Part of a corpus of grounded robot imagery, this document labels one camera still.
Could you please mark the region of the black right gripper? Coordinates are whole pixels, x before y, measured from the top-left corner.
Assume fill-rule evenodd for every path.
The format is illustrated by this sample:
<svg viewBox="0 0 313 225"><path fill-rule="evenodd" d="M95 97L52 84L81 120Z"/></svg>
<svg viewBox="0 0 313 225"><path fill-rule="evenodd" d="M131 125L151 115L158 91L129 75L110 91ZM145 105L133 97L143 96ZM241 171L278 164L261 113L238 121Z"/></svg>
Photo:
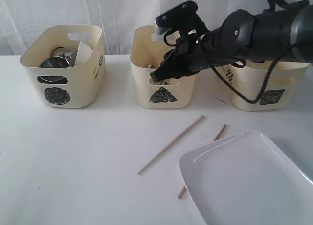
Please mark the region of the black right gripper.
<svg viewBox="0 0 313 225"><path fill-rule="evenodd" d="M164 35L164 41L173 49L165 53L160 67L150 72L154 83L195 75L205 69L236 62L244 64L242 56L227 53L226 47L221 45L219 33L208 33L201 39L192 33L189 34L188 41L178 37L175 44L168 43L168 36L169 34Z"/></svg>

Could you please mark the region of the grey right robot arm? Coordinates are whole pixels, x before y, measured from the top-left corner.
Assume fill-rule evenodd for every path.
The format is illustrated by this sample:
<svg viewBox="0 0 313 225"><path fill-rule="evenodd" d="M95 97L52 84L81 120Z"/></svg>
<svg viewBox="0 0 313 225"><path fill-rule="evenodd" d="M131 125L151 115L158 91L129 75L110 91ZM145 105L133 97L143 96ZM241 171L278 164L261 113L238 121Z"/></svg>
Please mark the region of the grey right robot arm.
<svg viewBox="0 0 313 225"><path fill-rule="evenodd" d="M160 67L150 74L154 82L194 75L241 60L302 63L313 60L313 7L307 1L258 15L239 9L214 30L207 29L197 9L197 4L189 0L156 18L159 29L167 34L178 31L180 37L165 54Z"/></svg>

